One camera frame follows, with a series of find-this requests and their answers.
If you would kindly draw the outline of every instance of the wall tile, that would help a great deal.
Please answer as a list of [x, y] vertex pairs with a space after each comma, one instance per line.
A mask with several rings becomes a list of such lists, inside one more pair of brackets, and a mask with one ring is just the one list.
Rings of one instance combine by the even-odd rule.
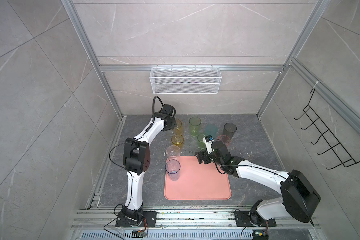
[[71, 91], [75, 91], [92, 69], [79, 37], [67, 20], [36, 38]]
[[332, 0], [323, 18], [360, 34], [360, 0]]
[[[150, 91], [149, 71], [107, 71], [110, 87], [115, 91]], [[219, 91], [269, 90], [278, 71], [221, 71]]]
[[64, 185], [39, 239], [64, 239], [71, 214], [83, 209], [94, 186], [108, 144], [97, 129], [93, 131], [72, 173]]
[[115, 110], [113, 109], [110, 101], [108, 101], [96, 125], [108, 143], [112, 140], [113, 133], [118, 123], [119, 119], [117, 118]]
[[0, 184], [71, 94], [35, 40], [0, 57]]
[[321, 19], [298, 59], [360, 114], [360, 36]]
[[[253, 0], [74, 0], [74, 3], [253, 3]], [[316, 3], [316, 0], [258, 0], [256, 3]]]
[[314, 4], [75, 6], [98, 56], [194, 57], [286, 56]]
[[7, 1], [0, 0], [0, 56], [32, 39]]
[[85, 111], [96, 124], [108, 102], [108, 96], [94, 69], [74, 92]]
[[287, 56], [246, 57], [97, 57], [101, 65], [113, 64], [284, 64]]
[[[274, 99], [285, 117], [291, 123], [318, 170], [321, 172], [321, 175], [326, 180], [337, 201], [360, 236], [360, 164], [347, 168], [340, 166], [333, 170], [327, 170], [326, 167], [336, 166], [340, 161], [331, 151], [323, 155], [316, 154], [317, 152], [320, 153], [327, 150], [329, 147], [322, 138], [317, 145], [311, 144], [311, 142], [315, 142], [320, 136], [320, 133], [314, 126], [305, 131], [301, 130], [301, 128], [305, 128], [311, 123], [308, 117], [303, 116], [300, 120], [293, 119], [298, 118], [302, 114], [302, 109], [307, 105], [311, 97], [309, 94], [311, 89], [311, 86], [302, 79], [298, 73], [291, 71], [283, 80], [274, 95]], [[347, 151], [349, 151], [352, 157], [360, 161], [360, 136], [318, 93], [314, 94], [310, 105], [336, 135]], [[308, 112], [308, 114], [312, 119], [317, 118], [313, 112]], [[350, 158], [340, 147], [335, 147], [335, 151], [344, 161]]]
[[36, 239], [95, 125], [72, 95], [0, 185], [0, 237]]
[[66, 20], [60, 0], [8, 0], [33, 36]]
[[312, 155], [308, 154], [296, 135], [296, 129], [291, 127], [273, 100], [262, 115], [261, 122], [286, 170], [301, 171], [321, 196], [314, 217], [319, 222], [326, 238], [328, 240], [360, 239], [326, 184], [327, 179], [323, 179], [321, 172], [317, 170], [317, 164], [311, 159]]
[[[123, 114], [152, 114], [152, 91], [113, 91]], [[179, 114], [255, 114], [268, 91], [160, 94]]]

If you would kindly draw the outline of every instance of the plastic cup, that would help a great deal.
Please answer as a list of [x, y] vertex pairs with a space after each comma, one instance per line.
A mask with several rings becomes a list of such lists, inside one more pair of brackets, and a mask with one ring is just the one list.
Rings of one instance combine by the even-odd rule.
[[232, 139], [233, 135], [235, 134], [237, 130], [237, 127], [235, 124], [233, 123], [226, 123], [224, 125], [224, 130], [223, 130], [223, 135], [229, 137], [230, 139]]
[[165, 164], [165, 171], [172, 181], [176, 181], [180, 176], [180, 163], [176, 159], [170, 159]]
[[198, 117], [192, 117], [189, 119], [189, 129], [191, 136], [196, 137], [199, 134], [200, 126], [202, 125], [202, 120]]
[[182, 149], [183, 144], [184, 144], [184, 137], [183, 136], [181, 136], [179, 134], [173, 135], [171, 141], [172, 141], [173, 145], [176, 145], [180, 149]]
[[229, 146], [231, 144], [231, 139], [228, 136], [220, 135], [217, 137], [218, 140], [224, 142], [225, 146]]
[[174, 127], [173, 131], [175, 132], [175, 134], [182, 135], [183, 134], [183, 123], [181, 122], [180, 119], [176, 118], [176, 125], [177, 125], [177, 127]]
[[172, 145], [167, 147], [165, 153], [167, 154], [168, 159], [178, 159], [180, 157], [180, 148], [176, 145]]
[[200, 133], [199, 135], [197, 135], [197, 146], [200, 148], [200, 149], [205, 149], [205, 143], [203, 141], [203, 138], [207, 136], [206, 133]]
[[206, 136], [211, 135], [212, 137], [216, 137], [217, 129], [218, 129], [218, 128], [217, 128], [216, 125], [208, 124], [208, 125], [205, 127]]

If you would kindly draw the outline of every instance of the white zip tie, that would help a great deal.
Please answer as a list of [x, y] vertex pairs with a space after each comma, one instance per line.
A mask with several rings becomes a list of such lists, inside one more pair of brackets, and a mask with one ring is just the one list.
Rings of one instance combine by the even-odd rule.
[[324, 83], [324, 82], [316, 81], [316, 83], [313, 85], [313, 88], [315, 88], [318, 83]]

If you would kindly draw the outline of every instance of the mesh basket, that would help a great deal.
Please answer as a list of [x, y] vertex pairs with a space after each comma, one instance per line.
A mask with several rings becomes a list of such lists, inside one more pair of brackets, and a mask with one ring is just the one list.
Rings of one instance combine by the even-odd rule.
[[218, 67], [154, 67], [149, 75], [154, 94], [217, 93]]

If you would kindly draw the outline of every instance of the black metal hook rack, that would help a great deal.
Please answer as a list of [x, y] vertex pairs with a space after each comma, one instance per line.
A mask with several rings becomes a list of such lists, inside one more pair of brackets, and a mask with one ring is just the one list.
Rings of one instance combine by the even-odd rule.
[[[326, 167], [326, 169], [328, 169], [328, 170], [334, 169], [335, 167], [338, 167], [338, 166], [340, 166], [340, 165], [343, 165], [344, 167], [350, 167], [350, 166], [352, 166], [352, 165], [355, 165], [355, 164], [360, 163], [360, 161], [356, 161], [356, 160], [350, 155], [350, 153], [349, 153], [349, 152], [346, 150], [346, 148], [341, 144], [341, 142], [337, 139], [337, 137], [333, 134], [333, 132], [327, 127], [327, 125], [325, 124], [325, 122], [319, 117], [319, 115], [318, 115], [318, 114], [313, 110], [313, 108], [309, 105], [309, 104], [311, 103], [311, 99], [312, 99], [312, 96], [313, 96], [314, 93], [315, 93], [315, 89], [312, 89], [311, 92], [310, 92], [311, 98], [309, 99], [309, 102], [308, 102], [307, 106], [303, 109], [304, 113], [303, 113], [300, 117], [294, 118], [294, 119], [295, 119], [295, 120], [299, 120], [302, 116], [306, 115], [312, 123], [311, 123], [308, 127], [304, 128], [304, 129], [301, 129], [301, 130], [306, 130], [306, 129], [308, 129], [310, 126], [313, 125], [313, 126], [315, 126], [316, 129], [319, 131], [320, 136], [319, 136], [319, 138], [317, 139], [317, 141], [316, 141], [315, 143], [311, 142], [312, 145], [317, 144], [317, 142], [320, 140], [321, 137], [327, 142], [327, 144], [328, 144], [328, 146], [329, 146], [330, 148], [327, 149], [326, 151], [323, 151], [322, 153], [318, 153], [318, 152], [317, 152], [316, 154], [317, 154], [317, 155], [322, 155], [322, 154], [328, 152], [329, 150], [332, 150], [332, 152], [336, 155], [336, 157], [338, 158], [338, 160], [339, 160], [341, 163], [338, 164], [338, 165], [336, 165], [336, 166], [334, 166], [334, 167], [331, 167], [331, 168], [327, 168], [327, 167]], [[307, 114], [307, 111], [308, 111], [309, 109], [311, 109], [312, 112], [317, 116], [317, 118], [316, 118], [315, 120], [312, 120], [312, 118], [309, 117], [309, 115]], [[321, 122], [324, 124], [324, 126], [326, 127], [326, 130], [325, 130], [324, 132], [321, 132], [320, 129], [317, 127], [317, 125], [315, 124], [316, 121], [321, 121]], [[336, 139], [337, 143], [336, 143], [334, 146], [331, 146], [330, 143], [328, 142], [328, 140], [325, 138], [324, 134], [327, 133], [327, 132], [330, 132], [330, 134]], [[348, 159], [348, 160], [346, 160], [346, 161], [343, 162], [343, 161], [340, 159], [340, 157], [337, 155], [336, 151], [334, 150], [334, 147], [336, 147], [336, 146], [337, 146], [337, 147], [342, 147], [342, 148], [344, 149], [344, 151], [349, 155], [350, 159]], [[349, 165], [346, 166], [345, 163], [347, 163], [347, 162], [349, 162], [349, 161], [353, 161], [353, 162], [352, 162], [351, 164], [349, 164]]]

